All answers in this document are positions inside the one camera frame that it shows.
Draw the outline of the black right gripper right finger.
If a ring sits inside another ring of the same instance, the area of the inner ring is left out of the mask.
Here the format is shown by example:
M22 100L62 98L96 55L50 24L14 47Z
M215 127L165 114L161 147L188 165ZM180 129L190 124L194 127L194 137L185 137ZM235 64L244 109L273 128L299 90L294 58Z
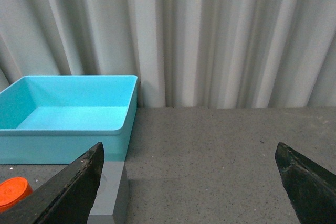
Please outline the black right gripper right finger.
M278 143L275 160L300 223L335 223L335 174Z

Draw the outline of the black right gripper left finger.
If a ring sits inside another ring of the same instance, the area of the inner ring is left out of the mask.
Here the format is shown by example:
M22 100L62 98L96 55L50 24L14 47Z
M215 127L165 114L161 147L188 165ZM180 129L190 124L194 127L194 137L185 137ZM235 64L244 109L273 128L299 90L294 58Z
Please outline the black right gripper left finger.
M1 223L86 223L93 207L104 148L98 142L9 210Z

